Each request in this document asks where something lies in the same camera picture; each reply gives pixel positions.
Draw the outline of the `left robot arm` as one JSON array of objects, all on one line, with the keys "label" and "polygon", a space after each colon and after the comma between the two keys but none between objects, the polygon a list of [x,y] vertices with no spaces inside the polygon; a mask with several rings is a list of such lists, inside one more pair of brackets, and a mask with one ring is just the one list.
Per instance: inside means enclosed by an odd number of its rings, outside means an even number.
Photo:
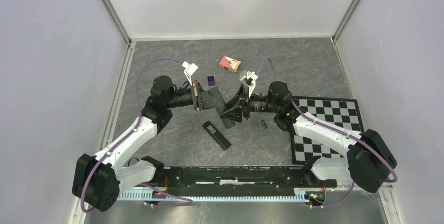
[{"label": "left robot arm", "polygon": [[159,134],[172,118],[171,109],[193,106],[196,111],[222,108],[225,101],[217,87],[204,90],[199,81],[177,88],[170,77],[153,80],[150,96],[139,116],[116,140],[94,155],[83,154],[76,162],[72,194],[101,212],[111,208],[120,193],[143,182],[158,186],[164,171],[153,159],[126,162],[147,141]]}]

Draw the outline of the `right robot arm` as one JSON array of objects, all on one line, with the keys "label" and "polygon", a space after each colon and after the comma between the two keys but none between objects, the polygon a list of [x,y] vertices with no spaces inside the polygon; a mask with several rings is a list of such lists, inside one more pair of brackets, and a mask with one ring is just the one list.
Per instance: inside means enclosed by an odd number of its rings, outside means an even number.
[{"label": "right robot arm", "polygon": [[268,93],[251,93],[247,83],[219,113],[221,119],[242,122],[251,112],[274,113],[273,121],[285,132],[309,138],[340,154],[340,158],[312,158],[311,167],[302,172],[306,185],[322,180],[350,180],[367,192],[375,193],[384,183],[395,183],[397,160],[382,136],[375,130],[348,130],[303,111],[294,102],[286,83],[274,81]]}]

